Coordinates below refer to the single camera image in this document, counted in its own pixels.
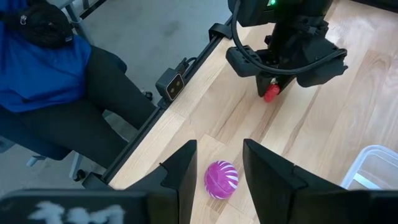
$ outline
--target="purple and white ball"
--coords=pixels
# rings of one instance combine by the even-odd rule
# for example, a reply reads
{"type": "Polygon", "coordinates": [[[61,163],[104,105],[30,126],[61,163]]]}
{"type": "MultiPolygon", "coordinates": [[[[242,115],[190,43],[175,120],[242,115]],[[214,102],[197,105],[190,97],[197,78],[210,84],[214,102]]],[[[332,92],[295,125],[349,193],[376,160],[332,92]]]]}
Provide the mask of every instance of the purple and white ball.
{"type": "Polygon", "coordinates": [[[205,187],[213,198],[228,198],[238,187],[238,182],[238,172],[229,162],[216,161],[206,170],[205,187]]]}

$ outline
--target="office chair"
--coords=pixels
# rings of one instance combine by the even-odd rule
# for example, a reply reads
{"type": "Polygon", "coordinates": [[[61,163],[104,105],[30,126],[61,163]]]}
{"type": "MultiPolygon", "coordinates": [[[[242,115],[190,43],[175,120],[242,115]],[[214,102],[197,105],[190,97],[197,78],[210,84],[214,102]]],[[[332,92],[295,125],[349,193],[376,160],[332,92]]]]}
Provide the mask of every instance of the office chair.
{"type": "MultiPolygon", "coordinates": [[[[125,73],[127,71],[127,65],[117,55],[110,52],[108,53],[118,68],[125,73]]],[[[143,94],[145,94],[149,100],[152,100],[152,93],[143,92],[143,94]]],[[[108,116],[109,114],[109,111],[105,111],[103,116],[108,116]]],[[[32,156],[29,159],[27,166],[33,166],[37,161],[46,158],[61,161],[71,152],[71,150],[67,148],[38,138],[24,126],[16,114],[6,110],[2,106],[0,106],[0,124],[0,153],[8,150],[15,142],[38,154],[38,156],[32,156]]],[[[75,158],[69,173],[70,178],[74,181],[85,178],[85,172],[79,169],[82,158],[83,157],[79,153],[75,153],[75,158]]]]}

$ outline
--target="clear plastic container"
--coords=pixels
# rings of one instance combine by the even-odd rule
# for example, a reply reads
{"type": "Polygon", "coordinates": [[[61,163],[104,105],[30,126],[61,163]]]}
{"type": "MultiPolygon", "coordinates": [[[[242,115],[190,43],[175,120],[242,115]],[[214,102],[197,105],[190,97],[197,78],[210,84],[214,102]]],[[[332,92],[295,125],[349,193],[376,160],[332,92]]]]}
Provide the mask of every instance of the clear plastic container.
{"type": "Polygon", "coordinates": [[[348,190],[398,189],[398,153],[384,146],[364,148],[341,186],[348,190]]]}

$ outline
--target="red object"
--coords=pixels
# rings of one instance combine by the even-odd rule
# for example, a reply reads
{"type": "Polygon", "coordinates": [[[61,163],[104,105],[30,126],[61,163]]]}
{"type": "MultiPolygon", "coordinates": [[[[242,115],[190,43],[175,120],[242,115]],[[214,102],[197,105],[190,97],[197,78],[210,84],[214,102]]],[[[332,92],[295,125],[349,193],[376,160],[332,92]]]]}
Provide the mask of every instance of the red object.
{"type": "Polygon", "coordinates": [[[266,94],[264,95],[264,100],[270,103],[280,92],[279,85],[271,84],[268,86],[266,94]]]}

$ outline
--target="black pants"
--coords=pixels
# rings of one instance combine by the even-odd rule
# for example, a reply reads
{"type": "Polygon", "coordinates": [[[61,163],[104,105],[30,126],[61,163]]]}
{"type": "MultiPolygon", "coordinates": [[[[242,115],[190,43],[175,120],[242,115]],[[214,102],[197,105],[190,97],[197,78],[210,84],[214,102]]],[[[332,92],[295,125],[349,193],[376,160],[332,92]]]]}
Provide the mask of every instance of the black pants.
{"type": "Polygon", "coordinates": [[[139,129],[155,106],[104,50],[93,47],[86,67],[86,95],[82,99],[28,111],[20,117],[42,139],[108,168],[127,142],[104,120],[104,110],[120,115],[139,129]]]}

